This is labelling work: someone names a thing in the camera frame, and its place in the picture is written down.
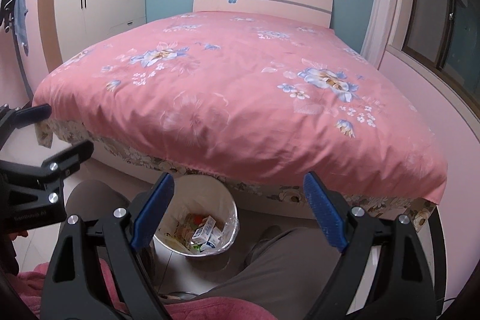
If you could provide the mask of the pale pink headboard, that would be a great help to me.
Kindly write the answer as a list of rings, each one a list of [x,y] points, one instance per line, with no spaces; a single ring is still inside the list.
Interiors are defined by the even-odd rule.
[[[329,28],[334,0],[193,0],[193,11],[272,15]]]

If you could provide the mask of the white trash bin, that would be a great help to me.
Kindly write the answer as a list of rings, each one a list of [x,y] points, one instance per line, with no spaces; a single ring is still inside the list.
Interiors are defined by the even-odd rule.
[[[174,194],[154,239],[166,249],[184,257],[200,258],[226,252],[239,233],[239,216],[230,191],[217,179],[185,175],[174,182]],[[215,249],[200,252],[191,237],[200,223],[212,216],[223,236]]]

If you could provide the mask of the black hanging garment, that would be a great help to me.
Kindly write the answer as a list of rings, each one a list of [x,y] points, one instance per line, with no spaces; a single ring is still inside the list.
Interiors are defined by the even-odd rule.
[[[16,0],[1,0],[0,25],[9,32],[13,24]]]

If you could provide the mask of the window frame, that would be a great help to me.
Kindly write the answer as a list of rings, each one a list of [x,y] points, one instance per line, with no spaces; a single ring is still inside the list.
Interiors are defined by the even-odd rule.
[[[479,0],[413,0],[403,50],[479,104]]]

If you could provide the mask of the pink floral bed cover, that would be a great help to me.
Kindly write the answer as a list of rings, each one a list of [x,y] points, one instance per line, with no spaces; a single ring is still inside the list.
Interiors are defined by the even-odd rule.
[[[267,15],[159,19],[71,57],[38,86],[53,120],[188,169],[439,203],[448,163],[389,79],[328,28]]]

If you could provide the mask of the white milk carton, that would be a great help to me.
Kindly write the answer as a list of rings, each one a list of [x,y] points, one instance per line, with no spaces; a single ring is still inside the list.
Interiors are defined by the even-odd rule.
[[[221,242],[223,232],[217,226],[217,221],[212,216],[207,216],[193,233],[190,243],[200,252],[205,249],[215,249]]]

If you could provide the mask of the grey trousered leg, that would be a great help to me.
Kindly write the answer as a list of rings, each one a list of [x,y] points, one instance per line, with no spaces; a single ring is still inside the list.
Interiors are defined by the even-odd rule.
[[[231,279],[194,299],[161,303],[172,319],[304,319],[338,259],[318,228],[272,227]]]

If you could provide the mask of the pink fuzzy garment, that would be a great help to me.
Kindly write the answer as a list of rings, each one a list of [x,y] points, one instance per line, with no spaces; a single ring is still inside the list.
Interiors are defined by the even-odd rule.
[[[125,274],[94,254],[44,263],[32,272],[1,272],[3,294],[17,309],[9,319],[274,319],[249,301],[213,297],[205,301],[163,306],[135,259],[126,255]]]

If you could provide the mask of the blue hanging garment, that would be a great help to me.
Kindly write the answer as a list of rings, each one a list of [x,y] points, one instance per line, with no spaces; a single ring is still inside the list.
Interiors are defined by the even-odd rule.
[[[27,8],[26,0],[15,0],[13,9],[14,28],[19,45],[26,55],[29,55],[29,41],[26,27],[26,16],[28,12],[29,9]]]

